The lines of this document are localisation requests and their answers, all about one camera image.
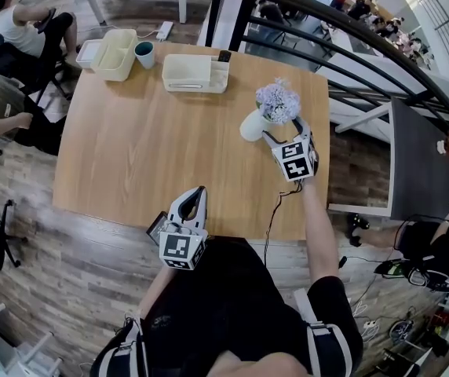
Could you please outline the white shallow tray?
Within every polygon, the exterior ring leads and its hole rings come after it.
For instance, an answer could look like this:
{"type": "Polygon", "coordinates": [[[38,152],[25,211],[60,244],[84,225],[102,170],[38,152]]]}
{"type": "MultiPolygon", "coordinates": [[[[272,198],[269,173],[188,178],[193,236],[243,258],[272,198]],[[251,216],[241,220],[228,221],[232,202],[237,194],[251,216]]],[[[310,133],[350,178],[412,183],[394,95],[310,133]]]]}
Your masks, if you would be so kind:
{"type": "Polygon", "coordinates": [[[100,48],[100,44],[100,39],[90,39],[84,41],[76,57],[76,63],[80,68],[91,69],[91,64],[100,48]]]}

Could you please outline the black metal railing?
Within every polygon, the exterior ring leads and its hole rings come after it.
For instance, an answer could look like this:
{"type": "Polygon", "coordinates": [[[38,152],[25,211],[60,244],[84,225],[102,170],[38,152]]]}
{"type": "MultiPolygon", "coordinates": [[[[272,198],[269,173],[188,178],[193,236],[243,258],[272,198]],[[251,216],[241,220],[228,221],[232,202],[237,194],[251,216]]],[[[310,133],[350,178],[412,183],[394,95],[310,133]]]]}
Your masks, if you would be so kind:
{"type": "MultiPolygon", "coordinates": [[[[210,47],[212,45],[212,42],[214,41],[215,30],[221,13],[221,1],[222,0],[211,1],[205,39],[205,46],[207,47],[210,47]]],[[[415,64],[412,63],[411,60],[408,60],[402,53],[399,53],[397,49],[392,47],[390,43],[385,41],[373,31],[365,28],[362,24],[358,23],[358,21],[316,0],[265,0],[266,2],[285,5],[308,16],[314,17],[318,20],[322,20],[327,24],[335,27],[336,30],[343,31],[347,35],[351,35],[361,42],[365,42],[371,48],[376,49],[379,53],[383,54],[385,58],[398,65],[398,67],[404,70],[409,76],[411,76],[414,81],[423,86],[425,89],[422,92],[415,93],[410,87],[404,85],[403,82],[394,79],[391,75],[385,73],[385,71],[381,70],[377,66],[359,58],[356,54],[351,53],[348,50],[333,44],[332,42],[328,42],[327,40],[324,40],[322,38],[310,35],[309,33],[300,31],[294,27],[254,16],[253,10],[255,8],[256,1],[258,0],[241,1],[237,19],[235,20],[235,24],[232,29],[231,40],[227,47],[228,50],[236,52],[242,42],[248,42],[269,49],[275,49],[335,71],[347,78],[357,81],[364,86],[367,86],[375,93],[378,93],[390,100],[394,97],[393,93],[389,93],[383,90],[375,83],[367,81],[366,79],[352,73],[349,70],[339,68],[336,65],[330,64],[323,59],[318,59],[313,55],[307,53],[301,53],[294,50],[293,48],[283,48],[282,46],[275,44],[274,42],[266,42],[265,40],[262,40],[258,37],[246,36],[245,30],[248,24],[257,24],[275,29],[277,31],[282,31],[287,34],[298,36],[304,40],[314,42],[317,45],[323,46],[334,53],[340,53],[350,60],[364,66],[365,68],[370,69],[379,77],[398,87],[401,92],[400,96],[405,99],[405,103],[407,106],[412,108],[421,107],[426,109],[435,118],[442,122],[442,130],[449,129],[449,123],[442,117],[443,114],[449,115],[448,95],[446,95],[445,92],[443,92],[442,89],[430,77],[428,77],[422,69],[418,68],[415,64]]]]}

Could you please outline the wooden table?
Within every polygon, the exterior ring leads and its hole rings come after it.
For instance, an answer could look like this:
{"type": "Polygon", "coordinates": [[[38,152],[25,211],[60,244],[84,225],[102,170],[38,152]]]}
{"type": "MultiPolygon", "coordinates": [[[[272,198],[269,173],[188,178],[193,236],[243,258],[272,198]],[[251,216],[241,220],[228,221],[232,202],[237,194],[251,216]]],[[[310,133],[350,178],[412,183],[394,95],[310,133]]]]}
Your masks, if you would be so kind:
{"type": "Polygon", "coordinates": [[[204,186],[206,229],[212,235],[301,240],[305,218],[263,141],[239,132],[253,111],[256,90],[282,78],[301,98],[312,128],[319,200],[327,199],[330,123],[327,80],[278,61],[233,53],[221,94],[170,93],[162,65],[171,53],[214,50],[170,42],[155,47],[156,64],[135,63],[124,82],[83,71],[60,144],[53,205],[124,225],[150,225],[183,192],[204,186]]]}

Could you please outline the teal cup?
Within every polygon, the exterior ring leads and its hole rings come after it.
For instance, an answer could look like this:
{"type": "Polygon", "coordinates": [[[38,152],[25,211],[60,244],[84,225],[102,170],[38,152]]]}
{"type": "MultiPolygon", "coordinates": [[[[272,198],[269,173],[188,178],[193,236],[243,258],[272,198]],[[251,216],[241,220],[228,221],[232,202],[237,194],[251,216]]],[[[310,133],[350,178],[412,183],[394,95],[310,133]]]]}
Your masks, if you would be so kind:
{"type": "Polygon", "coordinates": [[[152,42],[139,42],[135,46],[134,53],[143,68],[151,69],[155,66],[155,46],[152,42]]]}

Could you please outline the blue flowers bouquet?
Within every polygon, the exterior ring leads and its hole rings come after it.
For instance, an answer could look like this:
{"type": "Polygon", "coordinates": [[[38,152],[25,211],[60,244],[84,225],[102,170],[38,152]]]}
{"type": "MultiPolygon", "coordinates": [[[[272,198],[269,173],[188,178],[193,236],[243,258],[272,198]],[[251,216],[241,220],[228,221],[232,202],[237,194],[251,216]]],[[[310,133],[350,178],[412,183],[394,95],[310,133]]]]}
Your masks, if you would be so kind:
{"type": "Polygon", "coordinates": [[[301,102],[287,80],[275,78],[275,82],[256,91],[256,107],[269,122],[282,125],[296,119],[301,102]]]}

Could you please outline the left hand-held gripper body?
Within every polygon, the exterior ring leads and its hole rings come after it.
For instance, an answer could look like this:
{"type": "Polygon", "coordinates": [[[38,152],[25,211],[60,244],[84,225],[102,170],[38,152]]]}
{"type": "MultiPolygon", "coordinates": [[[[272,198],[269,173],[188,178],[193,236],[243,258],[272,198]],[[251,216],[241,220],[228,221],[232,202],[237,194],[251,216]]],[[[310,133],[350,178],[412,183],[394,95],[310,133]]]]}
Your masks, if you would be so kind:
{"type": "Polygon", "coordinates": [[[206,249],[208,232],[170,221],[166,212],[159,213],[148,227],[147,234],[159,248],[159,258],[172,269],[193,270],[206,249]]]}

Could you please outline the white vase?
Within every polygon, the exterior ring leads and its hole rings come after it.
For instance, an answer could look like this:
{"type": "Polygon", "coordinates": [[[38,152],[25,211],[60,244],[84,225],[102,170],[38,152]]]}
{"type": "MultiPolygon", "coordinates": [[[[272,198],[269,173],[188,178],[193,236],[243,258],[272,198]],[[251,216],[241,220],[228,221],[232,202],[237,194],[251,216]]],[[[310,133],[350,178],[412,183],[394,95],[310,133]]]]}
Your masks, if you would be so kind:
{"type": "Polygon", "coordinates": [[[270,131],[273,126],[273,122],[266,119],[258,109],[255,109],[243,120],[239,132],[244,140],[255,142],[262,139],[262,133],[270,131]]]}

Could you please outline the white tissue box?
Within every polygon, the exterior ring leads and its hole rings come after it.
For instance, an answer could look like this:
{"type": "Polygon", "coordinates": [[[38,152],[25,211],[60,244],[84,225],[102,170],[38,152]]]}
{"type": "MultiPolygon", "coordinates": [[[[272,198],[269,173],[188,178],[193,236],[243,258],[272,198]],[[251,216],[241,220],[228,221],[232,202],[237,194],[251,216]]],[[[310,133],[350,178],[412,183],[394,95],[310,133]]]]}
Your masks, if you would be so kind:
{"type": "Polygon", "coordinates": [[[162,67],[168,92],[223,93],[228,86],[230,63],[218,56],[169,54],[162,67]]]}

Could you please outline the dark grey table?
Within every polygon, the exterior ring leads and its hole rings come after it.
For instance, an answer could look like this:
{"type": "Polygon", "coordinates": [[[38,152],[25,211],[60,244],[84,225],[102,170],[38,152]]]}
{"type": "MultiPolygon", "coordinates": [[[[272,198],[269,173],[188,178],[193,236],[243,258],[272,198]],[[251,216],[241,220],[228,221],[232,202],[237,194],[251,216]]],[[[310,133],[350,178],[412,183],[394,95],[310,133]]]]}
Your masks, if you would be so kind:
{"type": "Polygon", "coordinates": [[[414,215],[442,218],[449,210],[449,157],[436,143],[444,133],[426,117],[394,98],[341,125],[341,130],[389,116],[390,175],[386,207],[330,203],[328,209],[404,221],[414,215]]]}

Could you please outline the person's right forearm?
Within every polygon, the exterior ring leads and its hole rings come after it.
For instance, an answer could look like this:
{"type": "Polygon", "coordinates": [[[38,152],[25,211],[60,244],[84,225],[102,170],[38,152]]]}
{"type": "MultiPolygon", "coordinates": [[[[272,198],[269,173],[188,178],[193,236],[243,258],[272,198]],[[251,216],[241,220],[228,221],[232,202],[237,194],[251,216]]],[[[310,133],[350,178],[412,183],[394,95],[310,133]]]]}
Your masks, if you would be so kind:
{"type": "Polygon", "coordinates": [[[319,201],[314,178],[302,183],[305,236],[310,280],[315,283],[327,276],[338,276],[338,243],[325,207],[319,201]]]}

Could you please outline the cream storage box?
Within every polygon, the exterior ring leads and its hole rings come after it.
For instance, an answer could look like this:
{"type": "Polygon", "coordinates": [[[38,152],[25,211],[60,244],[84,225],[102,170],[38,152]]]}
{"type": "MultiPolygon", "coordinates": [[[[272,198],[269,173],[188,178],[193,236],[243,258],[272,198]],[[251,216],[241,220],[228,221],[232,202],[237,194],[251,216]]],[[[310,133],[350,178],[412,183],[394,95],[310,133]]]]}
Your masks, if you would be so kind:
{"type": "Polygon", "coordinates": [[[100,42],[91,69],[105,81],[127,80],[135,60],[134,48],[137,42],[137,33],[133,29],[108,31],[100,42]]]}

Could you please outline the person's right hand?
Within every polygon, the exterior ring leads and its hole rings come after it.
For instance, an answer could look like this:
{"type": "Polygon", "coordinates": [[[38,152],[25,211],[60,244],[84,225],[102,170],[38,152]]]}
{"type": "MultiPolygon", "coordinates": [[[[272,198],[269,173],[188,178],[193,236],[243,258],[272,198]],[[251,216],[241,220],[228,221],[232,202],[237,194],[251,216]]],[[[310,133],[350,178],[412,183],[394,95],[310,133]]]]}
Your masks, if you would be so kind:
{"type": "Polygon", "coordinates": [[[319,154],[316,151],[313,133],[310,133],[309,149],[310,149],[309,158],[312,161],[313,177],[315,177],[319,168],[319,154]]]}

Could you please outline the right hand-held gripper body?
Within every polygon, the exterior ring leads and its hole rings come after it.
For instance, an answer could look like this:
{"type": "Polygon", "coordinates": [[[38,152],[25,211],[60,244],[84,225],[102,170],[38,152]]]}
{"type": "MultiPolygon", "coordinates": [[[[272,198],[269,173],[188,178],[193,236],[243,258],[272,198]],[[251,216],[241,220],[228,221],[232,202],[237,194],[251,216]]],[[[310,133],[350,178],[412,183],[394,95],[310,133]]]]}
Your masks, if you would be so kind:
{"type": "Polygon", "coordinates": [[[272,155],[287,181],[301,181],[313,177],[309,158],[310,136],[296,136],[292,142],[272,150],[272,155]]]}

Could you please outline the person's black shirt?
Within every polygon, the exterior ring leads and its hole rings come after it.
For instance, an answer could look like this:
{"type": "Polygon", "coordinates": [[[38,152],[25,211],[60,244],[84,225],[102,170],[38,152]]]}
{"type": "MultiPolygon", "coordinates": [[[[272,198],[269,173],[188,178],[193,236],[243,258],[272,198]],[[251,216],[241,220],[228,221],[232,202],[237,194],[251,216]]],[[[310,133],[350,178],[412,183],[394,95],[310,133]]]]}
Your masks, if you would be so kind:
{"type": "Polygon", "coordinates": [[[363,340],[338,276],[305,293],[307,307],[329,333],[315,337],[287,305],[257,252],[243,239],[213,238],[192,271],[177,270],[149,314],[144,331],[145,377],[206,377],[217,357],[231,351],[241,361],[287,353],[311,377],[351,377],[363,340]]]}

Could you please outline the white power strip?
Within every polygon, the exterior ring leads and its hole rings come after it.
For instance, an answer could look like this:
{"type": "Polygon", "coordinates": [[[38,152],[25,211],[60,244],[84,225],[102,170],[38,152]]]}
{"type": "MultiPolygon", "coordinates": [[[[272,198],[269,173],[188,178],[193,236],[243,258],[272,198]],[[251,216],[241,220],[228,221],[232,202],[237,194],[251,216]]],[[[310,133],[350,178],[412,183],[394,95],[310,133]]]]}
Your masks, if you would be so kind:
{"type": "Polygon", "coordinates": [[[172,28],[173,28],[172,21],[164,21],[159,27],[155,38],[160,42],[166,41],[170,35],[172,28]]]}

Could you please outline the person's left forearm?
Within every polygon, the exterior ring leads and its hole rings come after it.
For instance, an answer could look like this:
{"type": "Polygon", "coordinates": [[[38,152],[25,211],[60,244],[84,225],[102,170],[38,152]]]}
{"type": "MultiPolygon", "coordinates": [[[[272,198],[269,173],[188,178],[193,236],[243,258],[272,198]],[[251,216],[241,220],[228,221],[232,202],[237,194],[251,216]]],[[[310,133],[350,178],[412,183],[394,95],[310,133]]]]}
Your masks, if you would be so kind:
{"type": "Polygon", "coordinates": [[[160,269],[138,306],[137,312],[141,319],[146,318],[150,309],[153,307],[158,297],[163,293],[169,282],[174,278],[176,273],[176,269],[167,266],[163,266],[160,269]]]}

